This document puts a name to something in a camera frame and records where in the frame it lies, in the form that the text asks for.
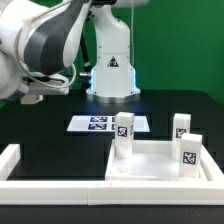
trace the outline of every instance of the warning label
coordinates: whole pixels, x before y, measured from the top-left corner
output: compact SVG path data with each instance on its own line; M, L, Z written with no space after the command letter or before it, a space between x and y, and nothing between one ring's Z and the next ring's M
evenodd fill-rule
M112 59L110 60L109 64L107 65L108 67L119 67L117 60L115 59L115 57L112 57Z

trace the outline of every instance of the white border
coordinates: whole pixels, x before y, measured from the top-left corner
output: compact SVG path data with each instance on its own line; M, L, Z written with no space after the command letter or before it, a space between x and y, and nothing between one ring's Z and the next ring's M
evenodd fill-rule
M0 156L6 178L20 158L19 145L9 145ZM224 205L223 174L205 148L203 169L213 181L0 181L0 204L102 205L192 204Z

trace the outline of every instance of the white box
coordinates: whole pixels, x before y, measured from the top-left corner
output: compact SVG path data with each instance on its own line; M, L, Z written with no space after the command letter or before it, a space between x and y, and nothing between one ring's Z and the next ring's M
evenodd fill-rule
M115 117L116 156L128 158L132 155L134 138L134 114L120 112Z
M184 133L180 142L179 175L199 177L202 135Z
M132 156L115 156L111 145L105 179L133 181L207 181L202 167L199 178L179 176L179 161L172 158L172 141L133 141Z
M190 133L191 115L178 114L174 115L173 119L173 159L179 160L180 158L180 139L184 133Z

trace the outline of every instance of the white tray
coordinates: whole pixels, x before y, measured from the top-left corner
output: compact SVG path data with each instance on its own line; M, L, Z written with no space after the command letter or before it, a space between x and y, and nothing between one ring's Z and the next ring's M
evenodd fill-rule
M115 156L114 140L106 169L106 180L207 181L200 166L199 178L179 177L179 162L172 158L172 142L134 141L130 158Z

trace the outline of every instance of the cable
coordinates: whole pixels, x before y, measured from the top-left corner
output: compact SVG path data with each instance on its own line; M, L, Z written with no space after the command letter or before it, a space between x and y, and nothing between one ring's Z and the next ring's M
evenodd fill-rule
M134 1L131 0L131 49L132 49L132 60L131 64L134 67L135 63L135 44L134 44L134 15L135 15L135 8L134 8Z

